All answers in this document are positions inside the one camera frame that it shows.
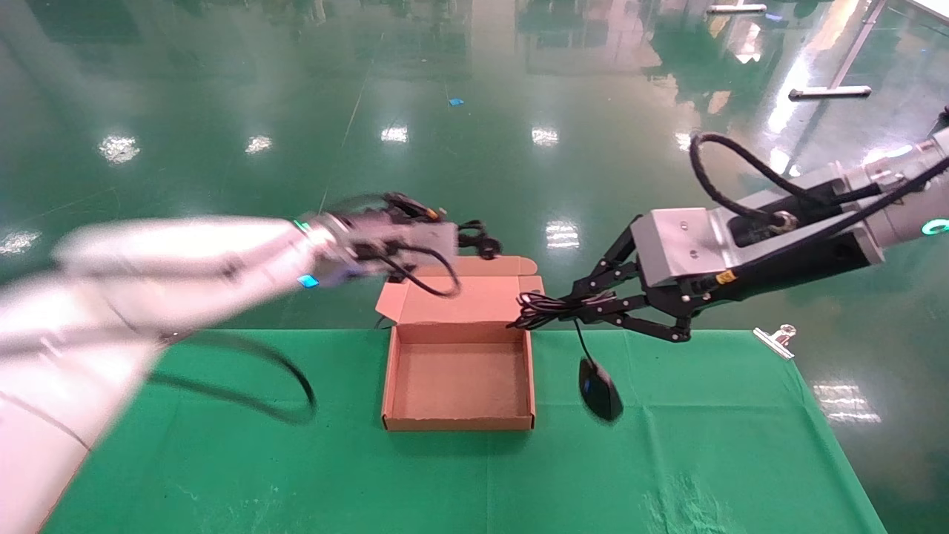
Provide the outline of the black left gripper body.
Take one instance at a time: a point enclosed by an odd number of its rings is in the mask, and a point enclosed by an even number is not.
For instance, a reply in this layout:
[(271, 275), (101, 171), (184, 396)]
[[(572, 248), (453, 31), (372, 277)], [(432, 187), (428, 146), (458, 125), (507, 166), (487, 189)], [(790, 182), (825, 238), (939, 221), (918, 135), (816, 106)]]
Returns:
[(386, 204), (384, 212), (398, 223), (444, 223), (443, 211), (436, 211), (400, 192), (386, 192), (382, 195)]

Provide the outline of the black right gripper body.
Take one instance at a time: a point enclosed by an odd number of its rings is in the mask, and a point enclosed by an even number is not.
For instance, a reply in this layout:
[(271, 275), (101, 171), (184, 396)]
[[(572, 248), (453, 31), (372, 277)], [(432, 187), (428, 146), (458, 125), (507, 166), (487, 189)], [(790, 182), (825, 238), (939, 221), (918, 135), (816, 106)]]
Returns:
[(859, 223), (836, 234), (807, 231), (793, 243), (757, 243), (760, 254), (726, 265), (711, 234), (695, 241), (667, 231), (645, 233), (645, 298), (670, 317), (741, 302), (882, 262), (882, 250)]

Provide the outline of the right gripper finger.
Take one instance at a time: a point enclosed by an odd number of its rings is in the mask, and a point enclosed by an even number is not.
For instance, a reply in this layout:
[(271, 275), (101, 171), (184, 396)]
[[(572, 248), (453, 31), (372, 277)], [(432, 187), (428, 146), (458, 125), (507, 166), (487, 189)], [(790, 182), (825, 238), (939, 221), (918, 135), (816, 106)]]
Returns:
[(570, 303), (594, 303), (614, 300), (614, 287), (641, 276), (641, 261), (630, 222), (619, 234), (593, 270), (574, 281), (569, 292)]
[(634, 312), (649, 308), (645, 297), (613, 298), (598, 302), (586, 302), (578, 309), (578, 320), (583, 324), (603, 323), (637, 332), (672, 343), (685, 343), (692, 338), (692, 318), (674, 317), (671, 324), (637, 317)]

